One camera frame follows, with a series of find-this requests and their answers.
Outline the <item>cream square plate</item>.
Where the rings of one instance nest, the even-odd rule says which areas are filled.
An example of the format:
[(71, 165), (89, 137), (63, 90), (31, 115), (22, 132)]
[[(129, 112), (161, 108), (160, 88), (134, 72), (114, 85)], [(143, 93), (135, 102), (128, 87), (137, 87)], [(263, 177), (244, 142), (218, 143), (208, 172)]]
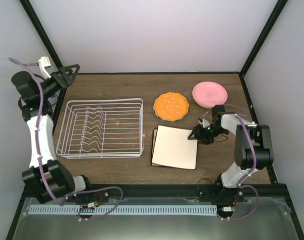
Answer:
[(195, 170), (198, 142), (188, 140), (190, 133), (190, 129), (158, 126), (153, 163), (160, 167)]

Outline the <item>teal dotted plate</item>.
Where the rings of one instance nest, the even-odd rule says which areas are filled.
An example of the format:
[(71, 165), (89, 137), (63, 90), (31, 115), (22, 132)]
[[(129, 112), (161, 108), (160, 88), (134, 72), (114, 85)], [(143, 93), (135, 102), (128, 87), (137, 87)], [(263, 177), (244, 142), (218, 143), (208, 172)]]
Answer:
[(153, 111), (154, 116), (161, 122), (167, 123), (167, 124), (174, 124), (174, 123), (178, 123), (179, 121), (181, 121), (183, 118), (175, 120), (175, 121), (169, 121), (169, 120), (163, 120), (161, 119), (158, 115), (156, 115), (155, 111)]

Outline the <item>square floral plate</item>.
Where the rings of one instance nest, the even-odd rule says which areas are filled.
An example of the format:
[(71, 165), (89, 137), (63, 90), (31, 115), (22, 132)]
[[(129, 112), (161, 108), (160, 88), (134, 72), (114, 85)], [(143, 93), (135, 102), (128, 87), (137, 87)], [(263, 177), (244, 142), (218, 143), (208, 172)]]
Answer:
[(153, 153), (154, 153), (154, 148), (155, 148), (155, 142), (156, 142), (156, 136), (157, 136), (157, 128), (153, 130), (153, 136), (152, 136), (152, 148), (151, 148), (151, 166), (154, 167), (159, 167), (159, 165), (153, 163)]

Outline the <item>orange dotted scalloped plate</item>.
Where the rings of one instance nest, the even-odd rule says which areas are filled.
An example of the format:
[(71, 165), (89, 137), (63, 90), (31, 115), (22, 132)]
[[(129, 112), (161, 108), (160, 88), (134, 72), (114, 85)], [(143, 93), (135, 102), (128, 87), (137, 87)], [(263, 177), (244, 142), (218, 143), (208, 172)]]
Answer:
[(154, 114), (166, 122), (180, 121), (189, 111), (187, 99), (177, 92), (167, 92), (157, 97), (153, 104)]

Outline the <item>pink round plate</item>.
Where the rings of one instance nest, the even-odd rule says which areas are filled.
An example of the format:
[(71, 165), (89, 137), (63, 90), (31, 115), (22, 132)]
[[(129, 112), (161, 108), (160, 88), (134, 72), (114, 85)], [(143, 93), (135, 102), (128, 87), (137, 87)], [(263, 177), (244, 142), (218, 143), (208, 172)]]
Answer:
[(220, 105), (223, 105), (228, 99), (226, 89), (220, 84), (211, 81), (196, 84), (192, 90), (192, 96), (220, 99), (222, 101)]

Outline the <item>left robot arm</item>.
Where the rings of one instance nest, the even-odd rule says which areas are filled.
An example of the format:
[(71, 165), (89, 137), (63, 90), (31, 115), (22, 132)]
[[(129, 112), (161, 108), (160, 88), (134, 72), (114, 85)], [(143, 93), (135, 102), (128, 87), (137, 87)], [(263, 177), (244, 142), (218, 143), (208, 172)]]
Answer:
[(42, 204), (76, 194), (83, 202), (90, 201), (94, 189), (84, 175), (73, 176), (57, 159), (53, 143), (53, 110), (49, 98), (74, 83), (78, 64), (60, 67), (42, 76), (30, 70), (15, 73), (11, 82), (20, 94), (18, 106), (31, 137), (31, 160), (22, 180)]

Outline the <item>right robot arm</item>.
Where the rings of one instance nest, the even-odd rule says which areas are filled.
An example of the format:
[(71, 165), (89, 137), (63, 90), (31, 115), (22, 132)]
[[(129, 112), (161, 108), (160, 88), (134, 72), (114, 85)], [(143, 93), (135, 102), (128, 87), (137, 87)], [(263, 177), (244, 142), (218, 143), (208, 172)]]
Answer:
[(224, 105), (215, 105), (210, 112), (212, 122), (200, 117), (188, 140), (210, 145), (219, 135), (235, 136), (234, 162), (214, 182), (213, 195), (224, 202), (235, 195), (252, 174), (273, 163), (271, 132), (268, 125), (247, 121), (235, 112), (226, 111)]

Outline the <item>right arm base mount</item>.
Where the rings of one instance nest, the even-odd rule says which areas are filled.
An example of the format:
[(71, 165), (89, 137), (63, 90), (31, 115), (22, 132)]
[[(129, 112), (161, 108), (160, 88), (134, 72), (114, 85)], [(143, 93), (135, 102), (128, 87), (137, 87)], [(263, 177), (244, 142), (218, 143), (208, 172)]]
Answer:
[(212, 203), (231, 203), (237, 198), (239, 188), (216, 187), (214, 185), (200, 185), (197, 187), (199, 197)]

